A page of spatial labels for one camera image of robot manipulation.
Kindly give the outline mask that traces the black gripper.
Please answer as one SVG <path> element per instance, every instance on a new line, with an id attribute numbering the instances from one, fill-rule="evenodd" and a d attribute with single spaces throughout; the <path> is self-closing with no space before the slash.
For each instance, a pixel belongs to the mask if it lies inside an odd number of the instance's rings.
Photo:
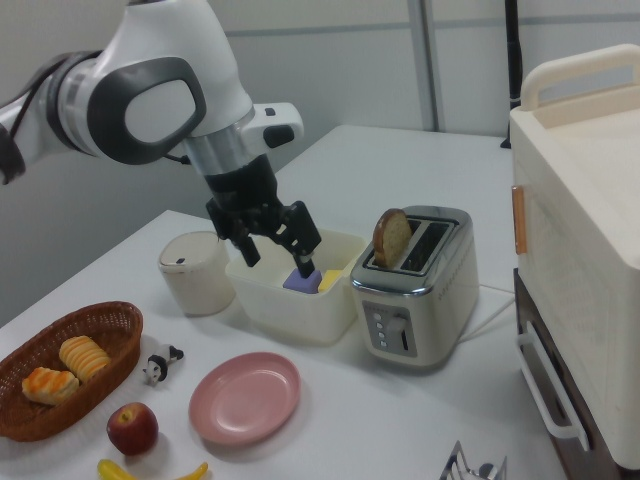
<path id="1" fill-rule="evenodd" d="M 313 273 L 312 256 L 321 235 L 302 201 L 282 205 L 266 154 L 235 171 L 206 175 L 205 180 L 213 194 L 206 210 L 217 235 L 231 241 L 248 267 L 254 267 L 260 255 L 244 223 L 267 226 L 267 237 L 291 254 L 301 277 Z"/>

